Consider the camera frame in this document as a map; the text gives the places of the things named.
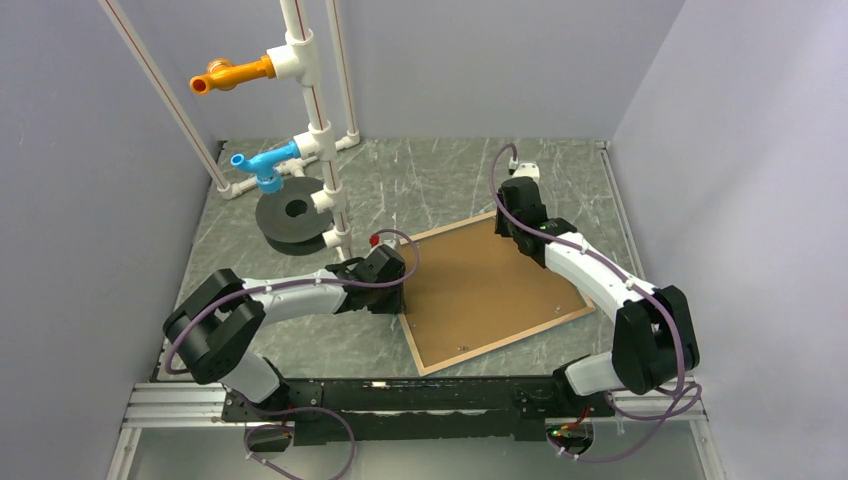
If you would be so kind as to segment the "blue picture frame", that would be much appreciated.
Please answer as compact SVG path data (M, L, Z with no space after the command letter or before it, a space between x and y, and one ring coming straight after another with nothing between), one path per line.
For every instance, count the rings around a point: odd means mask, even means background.
M565 278L495 234L493 212L403 240L412 270L399 316L419 375L427 376L595 311Z

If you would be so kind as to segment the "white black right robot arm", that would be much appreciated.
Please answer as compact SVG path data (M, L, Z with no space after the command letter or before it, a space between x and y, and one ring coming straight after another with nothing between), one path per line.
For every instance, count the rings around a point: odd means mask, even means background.
M658 288L601 254L576 227L548 215L539 187L515 177L497 188L496 234L587 294L613 323L609 351L573 361L551 388L557 411L574 415L591 394L645 394L684 378L700 363L688 300L676 286Z

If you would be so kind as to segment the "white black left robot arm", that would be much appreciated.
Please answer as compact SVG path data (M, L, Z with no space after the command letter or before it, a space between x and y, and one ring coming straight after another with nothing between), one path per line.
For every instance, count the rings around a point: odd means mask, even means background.
M172 356L199 385L220 383L245 398L264 420L289 404L290 386L266 358L250 352L265 325L317 314L366 309L398 314L403 308L403 257L379 245L366 257L327 265L313 273L259 280L229 268L211 274L164 321Z

